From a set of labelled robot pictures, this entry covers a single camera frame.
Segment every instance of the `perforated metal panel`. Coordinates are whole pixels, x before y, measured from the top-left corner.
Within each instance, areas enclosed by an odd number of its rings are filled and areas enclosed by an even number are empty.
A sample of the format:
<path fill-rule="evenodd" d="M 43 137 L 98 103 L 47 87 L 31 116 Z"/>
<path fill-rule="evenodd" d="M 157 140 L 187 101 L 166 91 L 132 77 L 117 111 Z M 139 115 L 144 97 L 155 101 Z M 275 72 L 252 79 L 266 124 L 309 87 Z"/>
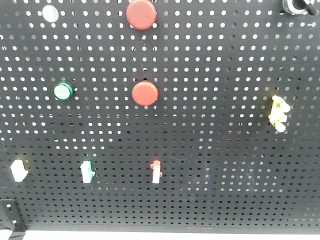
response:
<path fill-rule="evenodd" d="M 27 230 L 320 233 L 319 16 L 280 0 L 154 2 L 146 31 L 127 0 L 0 2 L 0 198 Z M 69 101 L 53 96 L 61 80 Z M 159 89 L 149 107 L 131 96 L 143 80 Z M 292 108 L 284 133 L 273 95 Z"/>

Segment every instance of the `yellow component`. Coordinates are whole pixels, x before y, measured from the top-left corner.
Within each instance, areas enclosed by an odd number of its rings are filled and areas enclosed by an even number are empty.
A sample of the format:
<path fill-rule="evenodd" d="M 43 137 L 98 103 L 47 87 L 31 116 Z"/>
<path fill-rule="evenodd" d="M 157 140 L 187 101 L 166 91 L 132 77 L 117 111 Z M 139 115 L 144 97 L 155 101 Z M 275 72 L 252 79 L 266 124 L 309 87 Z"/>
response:
<path fill-rule="evenodd" d="M 288 116 L 285 115 L 285 113 L 288 113 L 291 110 L 291 107 L 282 97 L 274 95 L 272 100 L 273 104 L 269 120 L 279 133 L 283 133 L 286 130 L 286 126 L 283 123 L 288 119 Z"/>

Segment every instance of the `black bracket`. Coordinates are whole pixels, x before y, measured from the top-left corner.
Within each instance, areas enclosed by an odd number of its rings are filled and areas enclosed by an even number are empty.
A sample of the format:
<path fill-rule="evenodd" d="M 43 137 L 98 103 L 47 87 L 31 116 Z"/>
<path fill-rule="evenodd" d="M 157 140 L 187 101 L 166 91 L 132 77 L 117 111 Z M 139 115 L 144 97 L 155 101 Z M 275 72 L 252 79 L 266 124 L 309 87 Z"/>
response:
<path fill-rule="evenodd" d="M 1 200 L 1 205 L 4 208 L 5 215 L 8 219 L 9 228 L 12 230 L 9 240 L 22 240 L 26 234 L 26 229 L 16 201 L 12 199 Z"/>
<path fill-rule="evenodd" d="M 309 0 L 303 0 L 306 4 L 307 11 L 310 15 L 315 16 L 318 15 L 319 11 L 315 8 L 315 6 Z"/>

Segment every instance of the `green indicator light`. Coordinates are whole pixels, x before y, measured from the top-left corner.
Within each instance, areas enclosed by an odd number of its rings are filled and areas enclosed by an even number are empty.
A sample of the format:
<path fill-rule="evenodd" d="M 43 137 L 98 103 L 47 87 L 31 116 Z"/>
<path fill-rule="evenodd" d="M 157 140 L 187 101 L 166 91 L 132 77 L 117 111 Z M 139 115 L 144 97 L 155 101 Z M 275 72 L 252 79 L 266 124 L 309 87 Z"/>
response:
<path fill-rule="evenodd" d="M 54 86 L 53 94 L 59 100 L 69 100 L 74 94 L 74 87 L 66 81 L 61 81 Z"/>

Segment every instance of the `yellow terminal block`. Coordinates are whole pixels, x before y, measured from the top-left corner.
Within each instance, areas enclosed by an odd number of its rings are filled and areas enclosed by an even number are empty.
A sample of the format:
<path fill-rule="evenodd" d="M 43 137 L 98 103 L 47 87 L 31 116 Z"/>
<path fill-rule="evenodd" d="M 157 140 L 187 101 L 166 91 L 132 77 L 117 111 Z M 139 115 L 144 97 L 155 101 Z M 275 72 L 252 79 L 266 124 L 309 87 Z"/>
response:
<path fill-rule="evenodd" d="M 269 120 L 279 133 L 283 133 L 286 130 L 286 126 L 283 123 L 288 119 L 288 116 L 285 115 L 285 113 L 288 113 L 291 110 L 291 107 L 282 97 L 274 95 L 272 100 L 273 104 Z"/>
<path fill-rule="evenodd" d="M 25 170 L 24 162 L 22 160 L 15 160 L 10 168 L 14 180 L 18 183 L 21 183 L 29 173 L 29 171 Z"/>

